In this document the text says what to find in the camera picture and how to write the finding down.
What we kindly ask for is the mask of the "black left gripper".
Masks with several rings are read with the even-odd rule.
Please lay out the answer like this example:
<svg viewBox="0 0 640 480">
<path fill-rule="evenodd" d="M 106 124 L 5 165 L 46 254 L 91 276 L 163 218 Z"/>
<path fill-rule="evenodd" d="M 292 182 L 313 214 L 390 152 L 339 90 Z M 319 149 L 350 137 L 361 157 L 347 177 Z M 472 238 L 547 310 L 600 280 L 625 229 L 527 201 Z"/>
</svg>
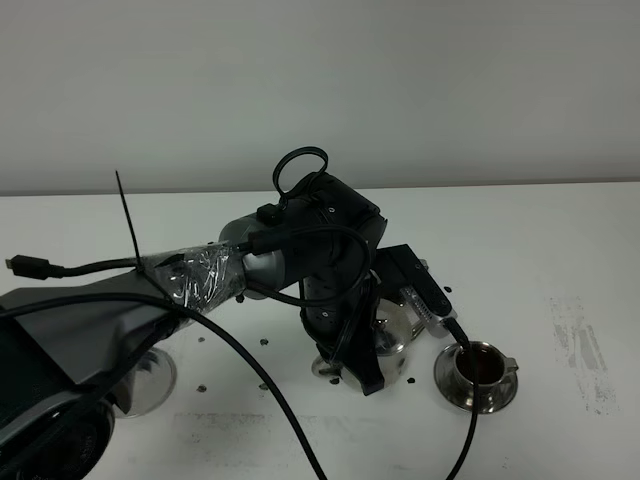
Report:
<svg viewBox="0 0 640 480">
<path fill-rule="evenodd" d="M 378 363 L 373 326 L 380 299 L 378 285 L 378 279 L 370 274 L 336 339 L 319 346 L 323 360 L 332 367 L 349 372 L 364 396 L 380 391 L 385 386 Z"/>
</svg>

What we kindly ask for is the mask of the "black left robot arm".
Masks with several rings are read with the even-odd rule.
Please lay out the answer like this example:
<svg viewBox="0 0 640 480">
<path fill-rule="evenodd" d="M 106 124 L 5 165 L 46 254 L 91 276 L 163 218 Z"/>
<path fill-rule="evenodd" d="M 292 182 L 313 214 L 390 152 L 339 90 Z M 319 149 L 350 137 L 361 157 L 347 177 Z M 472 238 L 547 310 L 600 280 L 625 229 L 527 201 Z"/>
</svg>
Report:
<svg viewBox="0 0 640 480">
<path fill-rule="evenodd" d="M 2 477 L 85 477 L 111 439 L 116 412 L 132 406 L 139 362 L 185 326 L 207 325 L 231 299 L 299 307 L 324 361 L 351 373 L 365 394 L 381 390 L 372 267 L 386 226 L 375 204 L 316 172 L 203 246 L 73 268 L 9 259 L 8 269 L 28 279 L 108 278 L 2 296 Z"/>
</svg>

